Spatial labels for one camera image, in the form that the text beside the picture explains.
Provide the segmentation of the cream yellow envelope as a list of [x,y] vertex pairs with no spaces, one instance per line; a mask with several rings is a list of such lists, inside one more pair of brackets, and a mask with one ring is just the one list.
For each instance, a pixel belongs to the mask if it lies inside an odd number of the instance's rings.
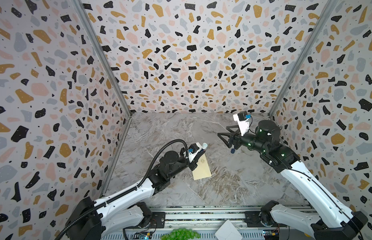
[[197,167],[195,170],[192,171],[193,173],[193,178],[195,181],[205,179],[205,178],[210,178],[212,176],[208,160],[206,158],[206,155],[203,154],[197,163]]

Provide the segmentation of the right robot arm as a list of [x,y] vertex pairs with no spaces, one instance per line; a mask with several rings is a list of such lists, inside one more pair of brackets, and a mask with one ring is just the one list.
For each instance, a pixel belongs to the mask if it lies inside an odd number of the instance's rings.
[[218,137],[228,148],[237,150],[243,146],[258,152],[260,158],[287,179],[316,211],[307,214],[270,201],[261,208],[259,219],[262,225],[286,225],[315,240],[353,240],[362,234],[361,230],[368,223],[367,216],[361,211],[353,212],[341,203],[291,148],[281,144],[281,129],[276,123],[262,120],[255,132],[250,131],[250,125],[248,121],[239,121],[236,126],[228,126],[227,132],[219,133]]

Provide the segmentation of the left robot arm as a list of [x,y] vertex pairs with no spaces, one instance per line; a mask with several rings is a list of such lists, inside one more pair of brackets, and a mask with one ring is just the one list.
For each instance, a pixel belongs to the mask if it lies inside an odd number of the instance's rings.
[[194,170],[204,149],[180,153],[168,151],[153,167],[142,184],[136,183],[125,190],[95,201],[87,197],[80,201],[57,239],[100,240],[108,234],[130,228],[146,227],[152,211],[144,202],[169,186],[170,181],[185,169]]

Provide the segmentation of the green grape bunch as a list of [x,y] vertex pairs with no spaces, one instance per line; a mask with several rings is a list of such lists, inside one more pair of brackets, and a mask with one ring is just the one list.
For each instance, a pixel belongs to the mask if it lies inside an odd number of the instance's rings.
[[191,229],[174,229],[169,234],[163,235],[161,240],[195,240],[200,239],[201,235]]

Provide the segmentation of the small circuit board left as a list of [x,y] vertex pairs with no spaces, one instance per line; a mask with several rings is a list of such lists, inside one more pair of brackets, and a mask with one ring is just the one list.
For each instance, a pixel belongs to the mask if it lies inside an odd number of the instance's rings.
[[136,232],[133,236],[133,240],[151,240],[153,232],[150,231],[143,231],[143,232]]

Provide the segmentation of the small circuit board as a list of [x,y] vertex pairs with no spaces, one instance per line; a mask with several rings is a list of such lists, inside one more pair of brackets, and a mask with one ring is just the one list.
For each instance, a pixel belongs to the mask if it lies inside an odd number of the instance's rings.
[[280,233],[277,230],[263,230],[263,236],[265,240],[279,240]]
[[143,231],[143,232],[136,232],[133,236],[133,240],[151,240],[153,232],[150,231]]

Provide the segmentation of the small circuit board right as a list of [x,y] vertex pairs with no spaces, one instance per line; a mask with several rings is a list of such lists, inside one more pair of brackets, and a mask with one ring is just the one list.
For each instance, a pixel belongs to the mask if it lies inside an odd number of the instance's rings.
[[280,233],[277,230],[263,230],[263,236],[265,240],[279,240]]

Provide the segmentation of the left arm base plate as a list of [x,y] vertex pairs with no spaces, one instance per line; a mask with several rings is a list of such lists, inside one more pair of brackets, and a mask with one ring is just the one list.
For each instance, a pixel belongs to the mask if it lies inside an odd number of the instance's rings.
[[140,229],[154,228],[163,229],[166,220],[165,212],[153,212],[148,216],[144,216],[143,220],[136,226]]

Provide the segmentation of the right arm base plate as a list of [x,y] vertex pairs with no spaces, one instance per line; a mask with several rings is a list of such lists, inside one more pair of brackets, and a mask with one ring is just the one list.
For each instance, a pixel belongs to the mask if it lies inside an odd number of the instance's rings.
[[287,227],[284,224],[278,224],[271,216],[271,214],[262,211],[246,211],[245,212],[245,223],[248,228],[265,227],[265,228],[276,228],[276,227]]

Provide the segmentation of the right aluminium corner post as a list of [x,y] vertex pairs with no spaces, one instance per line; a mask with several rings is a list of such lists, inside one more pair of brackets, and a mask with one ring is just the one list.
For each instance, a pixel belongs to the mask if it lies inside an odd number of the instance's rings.
[[332,11],[335,9],[337,5],[336,0],[328,0],[321,12],[320,18],[318,19],[316,25],[313,28],[312,33],[310,34],[307,42],[305,43],[304,47],[302,48],[302,51],[300,55],[298,56],[296,62],[293,64],[292,70],[290,71],[287,80],[281,87],[281,90],[277,96],[277,99],[273,103],[271,110],[268,113],[268,116],[270,119],[272,119],[273,114],[276,113],[277,108],[281,101],[283,100],[284,94],[288,91],[290,85],[292,84],[293,80],[295,79],[295,76],[297,75],[301,65],[305,61],[305,59],[308,57],[309,53],[311,52],[311,48],[313,47],[318,35],[320,34],[321,30],[325,26],[327,20],[329,19]]

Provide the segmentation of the aluminium corner post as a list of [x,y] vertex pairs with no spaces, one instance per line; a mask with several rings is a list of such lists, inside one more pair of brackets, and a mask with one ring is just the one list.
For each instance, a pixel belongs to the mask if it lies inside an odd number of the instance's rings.
[[116,78],[111,70],[111,66],[108,62],[108,60],[106,59],[106,56],[104,54],[104,51],[102,50],[102,47],[101,47],[101,44],[99,43],[98,39],[97,39],[97,36],[96,36],[96,33],[92,27],[92,24],[90,22],[90,19],[88,18],[87,16],[87,13],[83,7],[83,4],[82,4],[82,1],[80,0],[73,0],[72,1],[72,4],[73,4],[73,7],[75,9],[75,11],[77,12],[78,14],[78,17],[80,19],[80,21],[82,22],[83,24],[83,28],[85,29],[87,35],[88,35],[88,38],[95,50],[95,53],[97,54],[97,56],[99,57],[99,61],[100,63],[102,64],[110,82],[111,82],[111,85],[112,87],[114,88],[114,91],[115,91],[115,94],[116,96],[118,97],[120,103],[121,103],[121,106],[122,106],[122,109],[123,109],[123,113],[125,114],[126,118],[127,119],[130,119],[131,116],[132,116],[132,113],[131,111],[129,110],[128,106],[127,106],[127,103],[124,99],[124,96],[121,92],[121,89],[120,89],[120,86],[118,84],[118,82],[116,81]]
[[268,116],[270,119],[272,119],[273,114],[276,113],[277,108],[281,101],[283,100],[284,94],[288,91],[290,85],[292,84],[293,80],[295,79],[295,76],[297,75],[301,65],[305,61],[305,59],[308,57],[309,53],[311,52],[311,48],[313,47],[318,35],[320,34],[321,30],[325,26],[327,20],[329,19],[332,11],[335,9],[337,5],[336,0],[328,0],[321,12],[320,18],[318,19],[316,25],[313,28],[312,33],[310,34],[307,42],[305,43],[304,47],[302,48],[302,51],[300,55],[298,56],[296,62],[293,64],[292,70],[290,71],[287,80],[281,87],[281,90],[277,96],[277,99],[273,103],[271,110],[268,113]]

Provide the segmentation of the left aluminium corner post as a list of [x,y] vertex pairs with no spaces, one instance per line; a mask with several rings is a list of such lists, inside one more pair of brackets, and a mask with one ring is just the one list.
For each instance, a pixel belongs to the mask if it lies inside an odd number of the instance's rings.
[[100,63],[102,64],[110,82],[111,82],[111,85],[112,87],[114,88],[114,91],[115,91],[115,94],[116,96],[118,97],[120,103],[121,103],[121,106],[122,106],[122,109],[123,109],[123,113],[125,114],[126,118],[127,119],[130,119],[131,116],[132,116],[132,113],[131,111],[129,110],[128,106],[127,106],[127,103],[124,99],[124,96],[121,92],[121,89],[120,89],[120,86],[118,84],[118,82],[116,81],[116,78],[111,70],[111,66],[108,62],[108,60],[106,59],[106,56],[104,54],[104,51],[102,50],[102,47],[101,47],[101,44],[99,43],[98,39],[97,39],[97,36],[96,36],[96,33],[92,27],[92,24],[90,22],[90,19],[88,18],[87,16],[87,13],[83,7],[83,4],[82,4],[82,1],[80,0],[73,0],[72,1],[72,4],[73,4],[73,7],[75,9],[75,11],[77,12],[78,14],[78,17],[80,19],[80,21],[82,22],[83,24],[83,28],[85,29],[87,35],[88,35],[88,38],[95,50],[95,53],[97,54],[97,56],[99,57],[99,61]]

